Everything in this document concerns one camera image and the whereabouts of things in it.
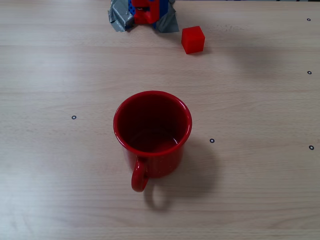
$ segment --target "wood grain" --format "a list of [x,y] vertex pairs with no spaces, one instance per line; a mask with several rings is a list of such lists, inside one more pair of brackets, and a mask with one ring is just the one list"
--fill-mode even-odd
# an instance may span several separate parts
[[[194,55],[181,31],[115,32],[109,6],[0,0],[0,239],[318,240],[320,5],[176,2],[206,37]],[[146,90],[193,129],[136,193],[112,120]]]

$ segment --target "cube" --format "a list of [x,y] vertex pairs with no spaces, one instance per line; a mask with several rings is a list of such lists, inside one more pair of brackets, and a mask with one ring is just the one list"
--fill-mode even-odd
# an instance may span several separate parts
[[205,45],[205,35],[199,26],[182,29],[181,43],[186,54],[202,52]]

